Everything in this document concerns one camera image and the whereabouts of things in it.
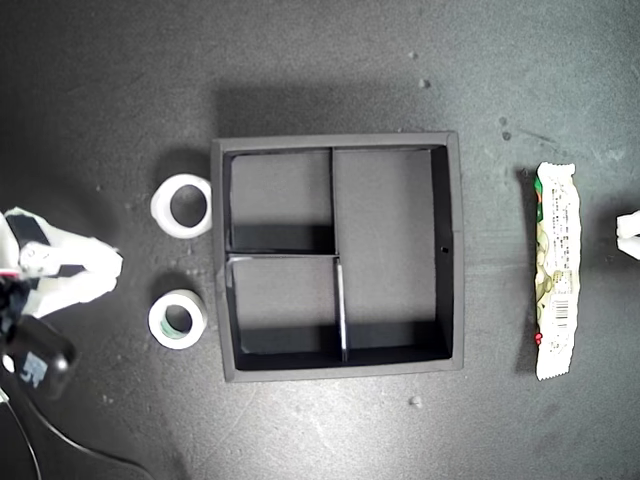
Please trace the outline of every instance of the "snack bar package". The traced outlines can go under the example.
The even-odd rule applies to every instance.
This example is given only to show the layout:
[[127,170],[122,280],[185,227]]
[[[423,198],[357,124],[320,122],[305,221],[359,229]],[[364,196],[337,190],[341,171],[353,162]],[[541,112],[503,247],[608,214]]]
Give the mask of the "snack bar package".
[[575,165],[542,163],[535,189],[538,380],[569,372],[578,326],[580,197]]

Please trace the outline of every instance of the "paper tape roll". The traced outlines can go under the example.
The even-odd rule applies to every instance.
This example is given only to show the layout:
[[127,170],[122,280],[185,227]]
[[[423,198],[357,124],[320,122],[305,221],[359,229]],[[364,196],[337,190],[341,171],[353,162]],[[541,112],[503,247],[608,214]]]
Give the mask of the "paper tape roll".
[[[167,309],[171,306],[184,308],[191,317],[191,329],[181,332],[167,320]],[[149,330],[156,340],[172,350],[182,350],[195,344],[207,326],[207,311],[204,303],[190,290],[174,290],[160,297],[149,310]]]
[[[171,212],[171,199],[182,187],[195,187],[202,192],[207,202],[207,211],[200,223],[187,227],[178,222]],[[204,178],[188,173],[174,175],[164,181],[151,199],[151,216],[162,230],[175,238],[195,238],[211,230],[211,183]]]

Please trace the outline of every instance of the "black cable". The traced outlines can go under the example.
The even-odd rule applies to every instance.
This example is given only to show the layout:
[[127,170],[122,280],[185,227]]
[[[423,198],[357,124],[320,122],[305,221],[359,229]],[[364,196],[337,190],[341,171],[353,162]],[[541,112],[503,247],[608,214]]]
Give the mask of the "black cable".
[[22,422],[18,418],[18,415],[16,415],[16,412],[13,409],[13,407],[11,406],[11,404],[9,404],[9,402],[5,402],[5,404],[9,408],[9,411],[11,412],[11,415],[13,416],[13,419],[16,421],[16,424],[18,425],[18,428],[20,429],[20,433],[22,434],[22,438],[24,438],[24,443],[27,444],[27,448],[29,449],[29,453],[31,454],[31,459],[33,460],[33,469],[36,471],[36,478],[38,480],[42,480],[42,473],[40,473],[40,465],[38,464],[38,458],[36,457],[36,452],[33,449],[33,445],[31,445],[31,440],[29,440],[29,437],[27,436],[27,432],[24,430],[24,427],[22,426]]
[[[144,468],[139,463],[134,462],[133,460],[129,460],[129,459],[120,457],[118,455],[113,455],[111,453],[106,453],[106,452],[103,452],[103,451],[98,450],[96,448],[85,447],[83,445],[80,445],[75,440],[72,440],[67,435],[65,435],[62,431],[60,431],[55,425],[53,425],[49,420],[47,420],[47,417],[44,415],[44,413],[42,413],[40,408],[31,400],[31,398],[29,398],[29,395],[26,392],[23,391],[21,393],[22,393],[22,397],[27,402],[27,405],[29,405],[29,408],[31,408],[31,411],[35,414],[35,416],[38,418],[38,420],[40,420],[40,422],[47,428],[47,430],[49,430],[50,432],[54,433],[60,440],[65,442],[67,445],[72,446],[73,448],[75,448],[79,452],[82,452],[85,455],[88,455],[90,457],[93,457],[93,458],[96,458],[98,460],[102,460],[102,461],[105,461],[105,462],[110,462],[110,463],[113,463],[114,465],[118,465],[120,467],[125,467],[125,468],[130,468],[132,470],[136,470],[138,473],[141,473],[148,480],[155,480],[153,475],[151,475],[151,473],[146,468]],[[39,473],[40,472],[39,472],[39,469],[38,469],[38,480],[41,480],[41,477],[39,476]]]

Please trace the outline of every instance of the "dark gray table surface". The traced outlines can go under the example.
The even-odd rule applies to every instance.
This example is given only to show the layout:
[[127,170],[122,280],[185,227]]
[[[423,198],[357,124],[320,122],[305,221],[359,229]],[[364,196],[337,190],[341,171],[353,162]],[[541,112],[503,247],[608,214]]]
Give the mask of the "dark gray table surface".
[[[0,208],[126,259],[113,294],[50,317],[82,362],[42,408],[158,480],[640,478],[640,265],[615,245],[615,217],[640,208],[639,24],[634,0],[5,0]],[[172,239],[148,212],[168,175],[206,174],[213,136],[400,128],[460,134],[463,370],[227,385],[215,317],[186,351],[149,335],[151,301],[172,286],[214,312],[211,238]],[[543,383],[541,161],[576,164],[583,221],[572,368]],[[27,425],[45,479],[140,478]],[[3,407],[0,439],[0,476],[32,478]]]

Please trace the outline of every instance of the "black box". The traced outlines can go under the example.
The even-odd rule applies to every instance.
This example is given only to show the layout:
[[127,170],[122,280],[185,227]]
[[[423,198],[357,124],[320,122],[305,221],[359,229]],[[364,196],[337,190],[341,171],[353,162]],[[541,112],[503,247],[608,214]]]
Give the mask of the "black box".
[[227,381],[462,367],[455,133],[219,139],[212,190]]

